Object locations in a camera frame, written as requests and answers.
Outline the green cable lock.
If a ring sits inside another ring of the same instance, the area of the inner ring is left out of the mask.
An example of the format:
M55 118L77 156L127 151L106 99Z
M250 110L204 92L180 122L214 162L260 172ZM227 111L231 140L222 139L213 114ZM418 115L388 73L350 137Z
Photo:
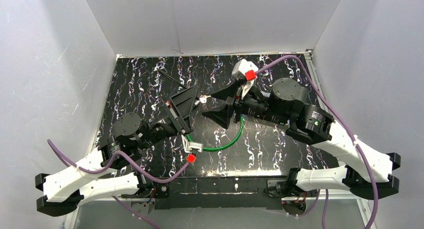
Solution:
M240 126L239 126L239 130L235 136L234 139L232 139L228 144L222 145L222 146L218 146L218 147L203 147L203 151L206 152L218 152L218 151L223 151L225 149L228 149L229 147L231 147L232 145L234 145L242 136L242 132L244 129L244 125L245 125L245 119L243 116L240 117Z

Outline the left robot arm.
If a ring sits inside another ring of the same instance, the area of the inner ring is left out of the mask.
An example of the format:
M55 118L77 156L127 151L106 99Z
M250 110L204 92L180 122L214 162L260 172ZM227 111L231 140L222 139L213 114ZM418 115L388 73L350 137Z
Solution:
M166 115L158 121L143 120L135 112L125 113L113 124L107 143L77 162L71 161L49 140L53 152L67 166L54 174L36 175L35 187L43 193L36 200L37 211L60 217L97 199L138 195L157 184L172 182L173 177L152 176L137 161L145 150L159 142L191 133L192 111L199 104L199 88L194 85L169 98L164 106Z

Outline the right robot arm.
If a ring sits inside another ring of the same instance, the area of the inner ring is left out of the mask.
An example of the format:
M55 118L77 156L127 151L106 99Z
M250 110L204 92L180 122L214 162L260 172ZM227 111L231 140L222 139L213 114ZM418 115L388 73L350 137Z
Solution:
M295 80L276 80L269 93L237 79L214 92L221 107L202 115L227 129L242 116L285 129L294 140L321 149L343 162L330 169L291 168L286 180L271 183L266 193L287 197L313 190L344 190L367 200L386 198L399 192L400 181L393 171L401 165L395 152L381 153L348 135L341 123L321 107L307 103L309 90Z

